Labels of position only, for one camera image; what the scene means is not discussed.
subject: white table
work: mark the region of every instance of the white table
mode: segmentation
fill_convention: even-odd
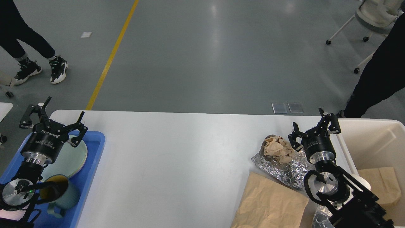
[[[4,119],[4,117],[9,113],[9,111],[12,108],[13,108],[12,103],[0,102],[0,121]]]
[[[58,110],[51,119],[71,124],[79,114]],[[320,116],[86,111],[83,120],[106,144],[78,228],[229,228],[249,172],[263,173],[251,157],[264,138],[287,138],[293,121],[305,131]],[[315,207],[301,227],[311,227]]]

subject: crumpled foil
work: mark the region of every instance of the crumpled foil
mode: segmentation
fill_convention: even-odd
[[[332,213],[325,206],[318,206],[313,216],[312,228],[334,228],[329,221]]]
[[[263,142],[259,153],[252,157],[252,162],[283,184],[297,190],[305,190],[304,177],[309,170],[315,169],[315,166],[307,161],[305,153],[303,151],[294,152],[291,162],[278,164],[275,157],[265,158],[263,156],[265,143]]]

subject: black sneaker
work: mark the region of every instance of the black sneaker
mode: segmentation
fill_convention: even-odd
[[[337,117],[338,119],[340,119],[340,118],[346,118],[346,116],[345,116],[343,110],[340,110],[340,111],[336,114],[336,117]]]
[[[36,61],[30,61],[27,64],[19,64],[20,71],[15,78],[15,85],[20,85],[28,80],[29,77],[42,72],[42,68],[38,66]]]
[[[52,67],[51,83],[56,84],[63,81],[66,78],[68,62],[58,56],[55,60],[50,61],[49,64]]]

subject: gray floor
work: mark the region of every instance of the gray floor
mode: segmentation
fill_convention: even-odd
[[[28,104],[53,99],[47,112],[85,109],[127,18],[132,0],[15,1],[26,22],[69,62],[68,77],[49,83],[50,67],[23,44],[44,72],[0,95],[14,107],[0,123],[8,136],[0,173],[29,133],[18,123]],[[329,38],[359,5],[356,0],[140,0],[93,110],[274,114],[273,102],[300,102],[337,112],[360,75],[355,66],[382,42],[354,21]],[[82,32],[93,32],[89,39]],[[17,62],[0,49],[0,70]],[[372,107],[365,118],[405,123],[405,91]]]

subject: chair caster wheel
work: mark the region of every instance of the chair caster wheel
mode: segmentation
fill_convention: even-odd
[[[8,98],[12,98],[14,96],[14,94],[12,92],[8,91],[8,92],[6,92],[6,96]]]
[[[6,136],[1,136],[1,137],[0,137],[0,142],[1,142],[1,143],[7,142],[7,137],[6,137]]]

